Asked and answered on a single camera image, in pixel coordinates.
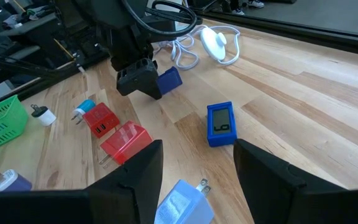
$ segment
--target white cable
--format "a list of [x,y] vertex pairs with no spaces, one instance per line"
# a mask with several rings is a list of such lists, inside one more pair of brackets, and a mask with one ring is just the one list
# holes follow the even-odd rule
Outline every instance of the white cable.
[[[195,41],[194,41],[193,36],[199,34],[202,31],[202,29],[204,29],[206,27],[208,27],[208,26],[200,25],[200,26],[194,28],[189,34],[186,34],[183,37],[179,37],[177,40],[159,42],[158,48],[156,50],[154,50],[154,54],[159,53],[162,47],[167,47],[167,46],[172,47],[171,60],[174,61],[176,58],[175,63],[177,65],[177,67],[182,70],[189,70],[189,69],[193,68],[194,66],[197,65],[197,63],[199,62],[200,59],[197,54],[190,52],[187,49],[194,46]],[[222,65],[230,65],[230,64],[234,63],[240,56],[240,47],[239,47],[239,41],[238,41],[238,38],[241,34],[240,31],[238,31],[237,29],[230,27],[230,26],[212,26],[212,27],[210,27],[210,29],[230,29],[236,33],[236,35],[234,36],[234,45],[237,49],[236,56],[234,58],[228,60],[227,62],[222,62],[222,61],[218,60],[218,62]],[[191,43],[189,45],[183,45],[181,43],[182,41],[184,41],[186,39],[191,40]],[[179,61],[181,60],[182,51],[184,51],[184,53],[192,55],[195,58],[194,62],[189,65],[180,65]]]

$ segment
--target small blue box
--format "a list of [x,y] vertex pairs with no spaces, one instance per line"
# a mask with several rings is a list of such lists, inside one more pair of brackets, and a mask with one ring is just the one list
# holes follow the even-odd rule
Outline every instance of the small blue box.
[[184,180],[179,180],[158,206],[154,224],[211,223],[214,212],[206,197]]
[[162,95],[180,86],[182,83],[183,82],[181,81],[179,72],[175,67],[168,69],[157,79],[157,85],[160,88],[160,92]]

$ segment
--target blue digital timer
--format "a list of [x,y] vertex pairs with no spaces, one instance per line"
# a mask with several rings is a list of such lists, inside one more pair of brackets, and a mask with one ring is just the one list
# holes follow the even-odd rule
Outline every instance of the blue digital timer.
[[207,139],[209,146],[217,147],[233,144],[237,139],[232,103],[218,103],[207,106]]

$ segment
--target green basket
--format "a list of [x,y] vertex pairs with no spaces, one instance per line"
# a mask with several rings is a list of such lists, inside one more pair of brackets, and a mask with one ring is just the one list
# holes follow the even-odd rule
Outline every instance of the green basket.
[[0,102],[0,145],[21,135],[27,119],[17,95]]

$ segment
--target red charger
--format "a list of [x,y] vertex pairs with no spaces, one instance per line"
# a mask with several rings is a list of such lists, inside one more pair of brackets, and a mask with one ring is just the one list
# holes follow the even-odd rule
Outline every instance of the red charger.
[[146,129],[128,121],[100,146],[121,165],[152,141]]
[[117,116],[104,104],[96,105],[83,115],[92,133],[100,138],[119,124]]

